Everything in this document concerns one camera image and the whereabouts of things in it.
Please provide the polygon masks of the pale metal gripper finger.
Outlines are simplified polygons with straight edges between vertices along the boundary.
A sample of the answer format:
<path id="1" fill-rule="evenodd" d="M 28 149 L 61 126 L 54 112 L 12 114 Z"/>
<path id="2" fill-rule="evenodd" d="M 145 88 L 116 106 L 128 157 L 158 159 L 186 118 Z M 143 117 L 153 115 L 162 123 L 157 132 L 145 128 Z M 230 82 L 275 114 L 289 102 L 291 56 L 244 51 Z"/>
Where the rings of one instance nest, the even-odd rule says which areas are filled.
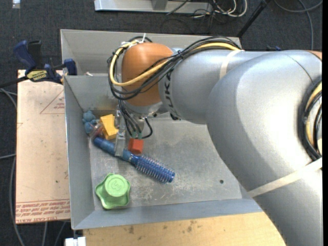
<path id="1" fill-rule="evenodd" d="M 115 139 L 115 156 L 123 156 L 123 152 L 126 144 L 126 131 L 118 131 Z"/>

